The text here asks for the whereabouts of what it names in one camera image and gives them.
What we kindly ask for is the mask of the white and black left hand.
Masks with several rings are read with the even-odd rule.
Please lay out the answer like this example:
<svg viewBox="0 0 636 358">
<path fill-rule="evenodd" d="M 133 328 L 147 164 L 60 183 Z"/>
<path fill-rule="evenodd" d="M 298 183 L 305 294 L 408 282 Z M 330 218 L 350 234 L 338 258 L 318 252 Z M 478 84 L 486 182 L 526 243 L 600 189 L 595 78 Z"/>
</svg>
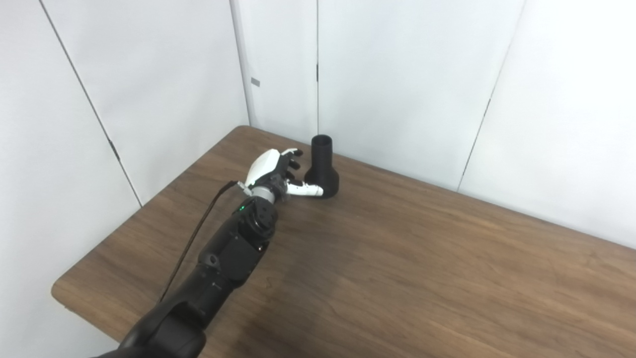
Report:
<svg viewBox="0 0 636 358">
<path fill-rule="evenodd" d="M 267 150 L 252 163 L 245 181 L 238 185 L 248 197 L 261 197 L 272 204 L 291 196 L 322 197 L 322 187 L 298 180 L 290 171 L 300 169 L 296 157 L 302 154 L 295 148 L 283 152 Z"/>
</svg>

